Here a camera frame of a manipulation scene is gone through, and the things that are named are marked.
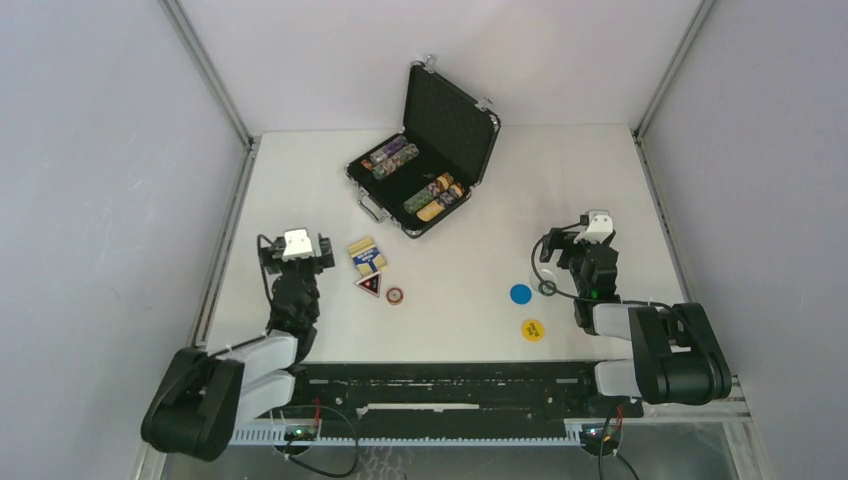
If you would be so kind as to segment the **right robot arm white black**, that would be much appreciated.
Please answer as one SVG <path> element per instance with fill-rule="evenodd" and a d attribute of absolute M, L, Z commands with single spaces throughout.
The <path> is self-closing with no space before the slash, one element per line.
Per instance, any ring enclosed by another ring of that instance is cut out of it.
<path fill-rule="evenodd" d="M 730 395 L 730 368 L 701 304 L 623 299 L 617 292 L 619 253 L 610 238 L 590 242 L 572 228 L 553 228 L 531 251 L 534 276 L 555 253 L 557 267 L 574 283 L 569 297 L 577 326 L 592 336 L 625 340 L 632 350 L 631 360 L 597 364 L 598 377 L 578 388 L 584 412 L 602 416 L 616 405 L 615 386 L 602 378 L 614 371 L 627 376 L 630 396 L 649 404 L 699 406 Z"/>

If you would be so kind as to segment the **black aluminium poker case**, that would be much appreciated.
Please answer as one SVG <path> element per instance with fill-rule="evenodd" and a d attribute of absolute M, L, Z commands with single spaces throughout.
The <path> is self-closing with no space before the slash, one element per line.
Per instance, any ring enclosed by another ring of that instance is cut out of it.
<path fill-rule="evenodd" d="M 489 99 L 471 96 L 438 73 L 434 63 L 432 56 L 411 63 L 400 130 L 344 167 L 358 191 L 357 201 L 375 205 L 364 208 L 374 221 L 388 219 L 411 239 L 421 237 L 471 197 L 483 180 L 502 126 Z M 419 155 L 391 175 L 375 179 L 361 161 L 399 135 L 415 144 Z M 465 188 L 464 196 L 429 222 L 407 213 L 403 203 L 445 172 L 453 176 L 453 184 Z"/>

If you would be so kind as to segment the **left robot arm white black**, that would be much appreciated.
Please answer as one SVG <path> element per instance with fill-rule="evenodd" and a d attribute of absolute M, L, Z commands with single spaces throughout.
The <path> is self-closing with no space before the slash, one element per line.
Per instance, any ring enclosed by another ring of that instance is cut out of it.
<path fill-rule="evenodd" d="M 260 414 L 277 407 L 298 417 L 311 407 L 311 388 L 289 370 L 317 336 L 317 277 L 335 265 L 331 240 L 301 228 L 275 240 L 260 234 L 256 248 L 267 326 L 217 352 L 185 347 L 174 354 L 140 427 L 142 440 L 159 452 L 212 461 Z"/>

